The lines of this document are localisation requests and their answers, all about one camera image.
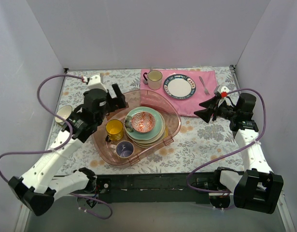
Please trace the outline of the yellow mug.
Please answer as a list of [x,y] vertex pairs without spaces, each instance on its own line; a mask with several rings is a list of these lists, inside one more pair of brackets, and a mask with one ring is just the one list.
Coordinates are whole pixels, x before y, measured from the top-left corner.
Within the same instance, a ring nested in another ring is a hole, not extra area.
[[120,141],[124,137],[124,126],[123,123],[118,119],[113,119],[106,124],[107,136],[106,142]]

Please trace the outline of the orange patterned bowl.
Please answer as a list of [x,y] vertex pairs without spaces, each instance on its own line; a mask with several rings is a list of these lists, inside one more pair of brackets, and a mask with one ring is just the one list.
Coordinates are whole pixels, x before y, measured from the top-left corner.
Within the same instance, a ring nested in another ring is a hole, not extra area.
[[131,119],[133,129],[139,133],[150,132],[156,124],[155,117],[149,112],[138,112]]

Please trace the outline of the pink transparent plastic bin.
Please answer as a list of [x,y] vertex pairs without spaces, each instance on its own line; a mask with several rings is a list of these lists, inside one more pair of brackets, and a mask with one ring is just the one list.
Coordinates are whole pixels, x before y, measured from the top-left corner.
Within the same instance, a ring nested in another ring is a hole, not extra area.
[[[92,135],[92,140],[94,142],[95,148],[102,159],[110,165],[119,166],[121,168],[132,166],[135,163],[139,162],[141,159],[171,144],[172,142],[174,142],[174,136],[179,132],[181,128],[181,118],[178,115],[177,111],[174,109],[173,105],[160,94],[150,90],[134,90],[126,92],[124,96],[126,98],[128,107],[110,113],[103,121],[102,125],[98,127],[97,132]],[[106,124],[108,121],[113,119],[118,119],[122,123],[124,123],[127,114],[132,109],[141,106],[150,107],[161,114],[161,116],[165,120],[165,127],[168,127],[168,136],[153,146],[142,148],[137,146],[134,141],[129,138],[126,131],[124,131],[124,137],[122,138],[122,141],[130,141],[134,145],[135,150],[129,158],[120,158],[114,153],[112,149],[109,148],[110,145],[116,145],[119,142],[112,141],[108,143],[105,141],[105,138],[107,136],[105,128]]]

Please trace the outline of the cream yellow floral plate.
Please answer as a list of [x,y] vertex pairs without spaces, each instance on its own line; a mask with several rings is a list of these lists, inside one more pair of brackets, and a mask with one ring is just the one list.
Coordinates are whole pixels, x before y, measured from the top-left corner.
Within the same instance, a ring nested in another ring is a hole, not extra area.
[[134,143],[139,146],[139,147],[142,147],[142,148],[148,148],[150,146],[153,146],[155,145],[156,143],[158,143],[159,141],[165,139],[166,137],[168,136],[168,127],[165,127],[165,130],[164,130],[164,133],[162,134],[162,136],[160,138],[158,138],[156,141],[152,142],[152,143],[149,143],[149,144],[143,144],[143,143],[138,143],[138,142],[135,142]]

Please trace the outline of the green rimmed plate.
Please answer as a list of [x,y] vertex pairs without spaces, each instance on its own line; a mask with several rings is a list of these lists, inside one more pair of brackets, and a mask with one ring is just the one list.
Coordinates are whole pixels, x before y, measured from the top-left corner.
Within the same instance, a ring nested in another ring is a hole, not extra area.
[[[148,112],[148,113],[151,113],[155,117],[156,124],[150,132],[140,133],[140,132],[135,131],[135,129],[133,129],[133,127],[130,126],[132,118],[137,113],[140,113],[140,112]],[[145,107],[145,106],[137,107],[135,109],[132,109],[125,117],[126,133],[130,138],[133,138],[135,140],[148,141],[148,140],[153,139],[160,133],[160,131],[163,128],[163,125],[164,125],[164,123],[163,123],[163,118],[162,118],[161,114],[158,111],[156,111],[155,109],[152,109],[150,107]]]

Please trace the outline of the pink mug purple inside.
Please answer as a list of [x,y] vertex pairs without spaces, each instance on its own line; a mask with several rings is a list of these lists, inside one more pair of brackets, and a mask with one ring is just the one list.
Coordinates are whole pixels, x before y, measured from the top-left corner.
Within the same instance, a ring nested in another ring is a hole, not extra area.
[[110,149],[114,151],[114,153],[123,159],[129,158],[134,153],[134,145],[129,141],[121,141],[116,145],[110,145]]

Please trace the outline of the pink cream floral plate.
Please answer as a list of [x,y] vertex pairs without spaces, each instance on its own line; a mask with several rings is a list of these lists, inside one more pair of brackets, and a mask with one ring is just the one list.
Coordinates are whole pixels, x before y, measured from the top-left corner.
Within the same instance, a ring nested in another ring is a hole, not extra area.
[[165,120],[156,122],[155,127],[148,133],[139,133],[137,131],[128,132],[127,135],[135,142],[149,144],[162,136],[165,130]]

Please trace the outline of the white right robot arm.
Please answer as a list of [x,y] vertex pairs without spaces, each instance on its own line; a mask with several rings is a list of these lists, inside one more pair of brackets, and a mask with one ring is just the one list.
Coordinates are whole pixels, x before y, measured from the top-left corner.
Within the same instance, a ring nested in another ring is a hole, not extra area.
[[229,120],[243,160],[243,174],[219,167],[214,171],[212,186],[218,192],[230,191],[238,208],[272,214],[283,188],[283,178],[274,174],[266,162],[258,140],[259,129],[252,119],[256,96],[241,93],[236,104],[227,104],[227,98],[225,92],[217,93],[199,104],[202,110],[194,112],[205,122],[215,121],[217,117]]

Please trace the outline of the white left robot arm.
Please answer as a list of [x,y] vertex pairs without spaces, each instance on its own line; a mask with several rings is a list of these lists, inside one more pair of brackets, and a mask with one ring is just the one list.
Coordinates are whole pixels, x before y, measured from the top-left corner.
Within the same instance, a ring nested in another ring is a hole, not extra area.
[[115,98],[100,88],[86,91],[83,104],[77,106],[67,118],[48,152],[21,177],[13,176],[8,181],[16,197],[36,216],[43,215],[54,201],[67,194],[78,190],[92,193],[96,189],[96,174],[88,168],[80,168],[57,180],[53,177],[63,163],[97,131],[109,113],[127,107],[118,84],[112,87]]

